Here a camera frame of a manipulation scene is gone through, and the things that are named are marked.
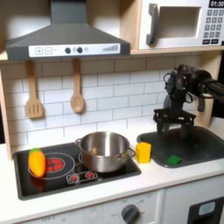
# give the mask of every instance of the black knob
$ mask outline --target black knob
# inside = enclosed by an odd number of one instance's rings
[[[78,47],[77,52],[78,53],[82,53],[82,48],[81,47]]]
[[[71,52],[71,49],[68,47],[68,48],[66,48],[66,53],[70,53]]]
[[[135,205],[128,205],[122,210],[122,217],[126,224],[133,224],[139,215],[139,210]]]

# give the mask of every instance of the countertop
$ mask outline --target countertop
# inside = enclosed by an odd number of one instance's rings
[[[221,126],[223,127],[220,120],[213,119],[211,130],[220,137],[223,132]],[[139,134],[155,131],[155,129],[155,125],[151,125],[146,128],[117,132],[126,136],[130,141],[130,146],[135,148]],[[138,166],[142,174],[135,177],[22,201],[18,199],[14,162],[7,160],[5,145],[0,145],[0,223],[28,221],[224,173],[224,159],[178,169],[167,169],[154,161],[149,164],[138,164]]]

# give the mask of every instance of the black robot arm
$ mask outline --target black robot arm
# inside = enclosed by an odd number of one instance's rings
[[[182,136],[187,135],[194,124],[196,115],[184,111],[183,106],[185,102],[193,101],[192,95],[199,98],[199,112],[205,110],[205,99],[215,99],[224,104],[224,86],[212,79],[212,75],[207,71],[180,65],[171,73],[166,74],[164,81],[168,93],[164,100],[164,108],[154,110],[158,134],[168,130],[171,123],[176,123],[182,125]]]

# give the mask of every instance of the stainless steel pot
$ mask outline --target stainless steel pot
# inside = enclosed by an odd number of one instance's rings
[[[95,132],[77,139],[81,162],[94,172],[114,172],[121,169],[130,158],[130,143],[124,136],[112,132]]]

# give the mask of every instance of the wooden spatula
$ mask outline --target wooden spatula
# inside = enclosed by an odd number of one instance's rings
[[[74,112],[80,113],[84,108],[84,101],[81,95],[81,61],[73,60],[73,97],[71,99],[71,107]]]
[[[28,84],[30,90],[30,99],[25,105],[25,112],[29,118],[37,118],[43,115],[43,107],[37,98],[34,68],[35,63],[32,60],[25,62],[26,70],[28,73]]]

